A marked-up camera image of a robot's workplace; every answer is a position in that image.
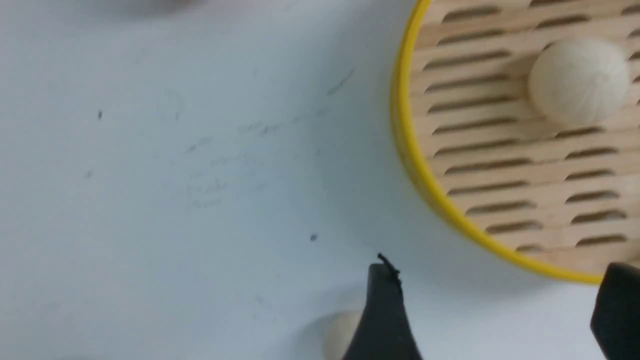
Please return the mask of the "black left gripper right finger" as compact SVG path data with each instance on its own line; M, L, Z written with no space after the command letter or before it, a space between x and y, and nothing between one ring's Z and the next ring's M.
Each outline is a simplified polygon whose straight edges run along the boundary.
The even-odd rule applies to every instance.
M608 265L596 297L590 329L606 360L640 358L640 271Z

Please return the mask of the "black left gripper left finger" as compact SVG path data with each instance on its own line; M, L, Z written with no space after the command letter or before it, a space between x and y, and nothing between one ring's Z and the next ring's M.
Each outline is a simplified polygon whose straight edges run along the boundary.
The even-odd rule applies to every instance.
M370 264L366 302L343 360L422 360L405 307L400 270L377 254Z

